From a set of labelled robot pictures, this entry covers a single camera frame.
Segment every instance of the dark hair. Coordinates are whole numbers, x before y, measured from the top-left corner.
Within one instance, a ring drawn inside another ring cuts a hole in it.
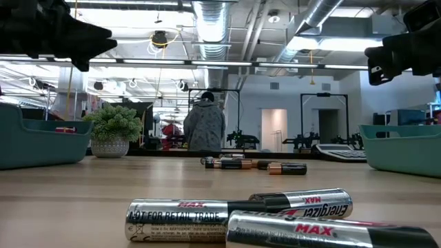
[[[214,102],[214,95],[213,95],[213,93],[211,93],[211,92],[205,92],[204,94],[202,94],[201,99],[202,99],[202,100],[204,100],[204,99],[208,99],[208,100],[210,100],[211,102]]]

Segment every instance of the ceiling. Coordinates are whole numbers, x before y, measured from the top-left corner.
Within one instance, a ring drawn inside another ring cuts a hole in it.
[[[270,61],[282,50],[286,39],[285,30],[289,25],[290,18],[307,8],[308,1],[299,1],[272,0],[266,3],[270,5],[270,9],[279,11],[280,21],[277,23],[264,22],[259,36],[260,43],[256,45],[252,60],[266,58]],[[367,18],[374,11],[380,10],[382,14],[388,15],[396,11],[398,6],[401,10],[406,10],[408,7],[421,2],[423,1],[347,0],[332,16]],[[254,4],[255,0],[240,0],[238,3],[232,4],[229,15],[229,43],[231,47],[228,51],[227,60],[241,59],[240,54],[247,33],[247,20],[249,20]],[[72,16],[74,16],[74,9],[71,9],[71,11]],[[124,10],[120,8],[79,8],[77,18],[110,29],[113,38],[118,40],[118,47],[102,54],[100,57],[103,58],[200,59],[201,57],[198,46],[192,44],[192,42],[198,41],[198,33],[192,13],[146,11],[131,7],[124,8]],[[156,50],[151,47],[150,37],[155,30],[166,31],[168,40],[173,41],[166,49]],[[314,63],[366,64],[363,52],[314,50],[311,53]],[[298,53],[295,59],[298,59],[301,63],[311,61],[310,54],[303,53]],[[237,70],[230,70],[229,73],[237,73]],[[335,70],[314,70],[314,75],[334,76],[335,79],[343,77],[345,73]],[[311,70],[304,69],[299,70],[296,76],[301,78],[310,74]],[[59,67],[0,63],[0,84],[5,93],[40,93],[41,90],[35,89],[29,84],[30,77],[57,87]],[[88,72],[88,78],[89,91],[93,94],[119,94],[115,91],[115,85],[122,83],[127,86],[126,93],[132,96],[186,97],[188,93],[182,92],[176,86],[180,81],[187,82],[190,87],[204,88],[203,70],[94,67]],[[93,88],[96,81],[103,81],[108,86],[105,86],[102,92],[97,92]],[[30,102],[37,101],[40,105],[45,105],[45,98],[41,96],[27,96],[22,99],[27,99]],[[118,101],[118,99],[108,99],[108,101]],[[170,107],[174,105],[176,105],[176,101],[170,101]]]

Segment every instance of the aa battery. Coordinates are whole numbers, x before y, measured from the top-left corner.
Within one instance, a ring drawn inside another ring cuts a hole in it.
[[[219,158],[245,158],[244,154],[220,154]]]
[[[213,161],[205,163],[205,169],[251,169],[251,161],[241,159]]]
[[[269,213],[311,218],[346,218],[353,208],[351,196],[338,188],[253,194],[249,200],[263,201]]]
[[[270,175],[303,176],[307,172],[307,166],[305,163],[270,163],[268,172]]]
[[[426,230],[418,227],[233,211],[228,222],[227,247],[434,248],[438,246]]]
[[[268,165],[270,163],[275,163],[276,161],[257,161],[257,160],[253,160],[252,161],[252,167],[253,168],[257,168],[257,169],[261,169],[261,170],[267,170]]]
[[[141,242],[225,242],[234,210],[265,211],[262,202],[135,199],[125,217],[125,236]]]

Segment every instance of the potted plant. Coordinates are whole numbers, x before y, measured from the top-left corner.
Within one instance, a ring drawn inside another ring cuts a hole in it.
[[[92,121],[92,153],[98,158],[120,158],[127,154],[129,142],[136,141],[142,130],[141,120],[135,117],[136,110],[126,107],[103,108],[84,116],[84,121]]]

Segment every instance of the white planter pot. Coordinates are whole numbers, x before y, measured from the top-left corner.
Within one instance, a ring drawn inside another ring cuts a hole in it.
[[[119,137],[111,141],[92,140],[90,148],[97,158],[120,158],[129,151],[129,141]]]

